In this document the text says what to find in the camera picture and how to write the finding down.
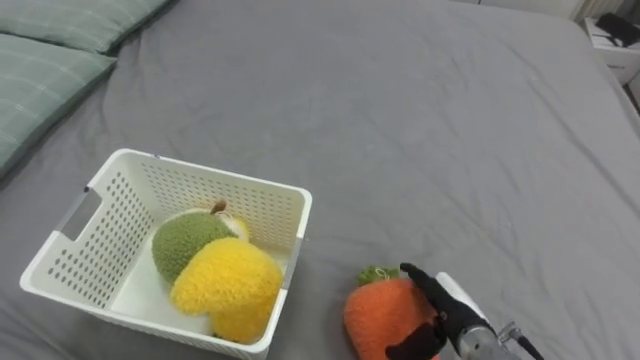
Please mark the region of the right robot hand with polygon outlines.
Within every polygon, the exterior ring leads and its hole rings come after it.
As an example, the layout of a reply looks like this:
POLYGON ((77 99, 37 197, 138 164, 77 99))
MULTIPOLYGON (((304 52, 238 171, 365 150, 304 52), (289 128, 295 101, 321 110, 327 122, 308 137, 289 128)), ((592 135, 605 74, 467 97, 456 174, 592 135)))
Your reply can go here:
POLYGON ((450 342, 460 357, 499 359, 501 348, 495 331, 471 307, 451 295, 439 281, 411 263, 401 263, 436 312, 435 320, 419 326, 402 342, 390 345, 390 360, 432 359, 450 342))

